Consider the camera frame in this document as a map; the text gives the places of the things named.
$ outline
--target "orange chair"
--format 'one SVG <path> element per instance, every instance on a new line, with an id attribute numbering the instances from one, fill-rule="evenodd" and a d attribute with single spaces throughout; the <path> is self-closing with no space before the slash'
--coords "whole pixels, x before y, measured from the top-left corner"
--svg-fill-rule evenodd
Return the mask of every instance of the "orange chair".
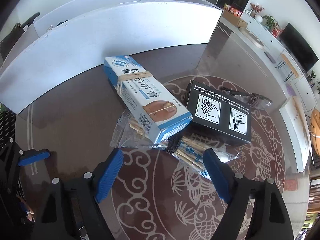
<path id="1" fill-rule="evenodd" d="M 312 111 L 311 124 L 309 126 L 310 137 L 316 153 L 320 156 L 320 112 L 316 109 Z"/>

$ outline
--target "flat screen tv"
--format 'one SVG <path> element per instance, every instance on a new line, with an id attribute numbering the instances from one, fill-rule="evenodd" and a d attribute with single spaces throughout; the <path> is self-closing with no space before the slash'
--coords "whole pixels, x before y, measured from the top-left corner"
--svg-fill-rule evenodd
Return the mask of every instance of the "flat screen tv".
<path id="1" fill-rule="evenodd" d="M 309 44 L 290 23 L 288 23 L 280 34 L 279 39 L 285 44 L 306 72 L 318 61 L 318 57 Z"/>

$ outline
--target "potted plant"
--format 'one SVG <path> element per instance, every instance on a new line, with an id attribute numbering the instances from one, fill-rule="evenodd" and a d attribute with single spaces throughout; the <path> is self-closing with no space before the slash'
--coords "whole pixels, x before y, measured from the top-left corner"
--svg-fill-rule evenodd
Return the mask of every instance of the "potted plant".
<path id="1" fill-rule="evenodd" d="M 311 70 L 311 75 L 310 75 L 310 77 L 311 78 L 316 78 L 317 76 L 316 76 L 316 73 L 313 71 L 313 70 Z"/>
<path id="2" fill-rule="evenodd" d="M 257 3 L 257 5 L 255 5 L 254 3 L 250 3 L 250 7 L 252 9 L 252 12 L 250 13 L 251 17 L 255 17 L 257 13 L 260 13 L 264 10 L 262 6 L 259 6 L 259 3 Z"/>
<path id="3" fill-rule="evenodd" d="M 318 83 L 318 88 L 316 91 L 313 92 L 313 94 L 315 95 L 315 98 L 319 100 L 320 99 L 320 82 L 317 81 L 317 83 Z"/>
<path id="4" fill-rule="evenodd" d="M 278 22 L 273 16 L 264 15 L 262 18 L 266 20 L 265 26 L 268 27 L 269 31 L 272 31 L 272 29 L 279 26 Z"/>

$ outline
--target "cardboard box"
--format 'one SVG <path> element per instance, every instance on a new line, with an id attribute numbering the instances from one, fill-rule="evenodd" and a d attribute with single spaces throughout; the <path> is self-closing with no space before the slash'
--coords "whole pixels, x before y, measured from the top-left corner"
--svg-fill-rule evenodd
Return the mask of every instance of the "cardboard box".
<path id="1" fill-rule="evenodd" d="M 224 10 L 222 17 L 225 18 L 228 22 L 230 22 L 232 25 L 236 26 L 237 28 L 239 27 L 244 27 L 246 28 L 248 24 L 242 20 L 241 18 L 233 15 L 227 10 Z"/>
<path id="2" fill-rule="evenodd" d="M 118 77 L 146 71 L 130 56 L 106 57 L 104 71 L 116 87 Z M 174 135 L 192 114 L 153 76 L 122 82 L 121 98 L 153 143 Z"/>
<path id="3" fill-rule="evenodd" d="M 251 108 L 232 96 L 193 81 L 187 87 L 188 130 L 232 146 L 251 142 Z"/>

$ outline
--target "chair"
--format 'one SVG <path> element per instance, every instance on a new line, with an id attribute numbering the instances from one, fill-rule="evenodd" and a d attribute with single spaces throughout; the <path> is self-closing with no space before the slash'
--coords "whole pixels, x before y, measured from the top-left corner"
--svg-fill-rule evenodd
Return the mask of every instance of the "chair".
<path id="1" fill-rule="evenodd" d="M 313 109 L 311 113 L 310 137 L 316 153 L 320 156 L 320 112 Z"/>
<path id="2" fill-rule="evenodd" d="M 24 33 L 23 28 L 27 25 L 29 28 L 30 25 L 33 24 L 35 18 L 37 18 L 39 15 L 40 13 L 37 12 L 34 15 L 32 15 L 28 20 L 26 20 L 23 24 L 16 23 L 12 31 L 0 42 L 0 54 L 3 60 L 5 60 L 12 47 L 16 44 L 18 39 Z"/>
<path id="3" fill-rule="evenodd" d="M 311 228 L 313 226 L 313 223 L 316 221 L 317 215 L 318 215 L 317 213 L 307 214 L 306 220 L 304 222 L 302 229 L 303 228 Z"/>

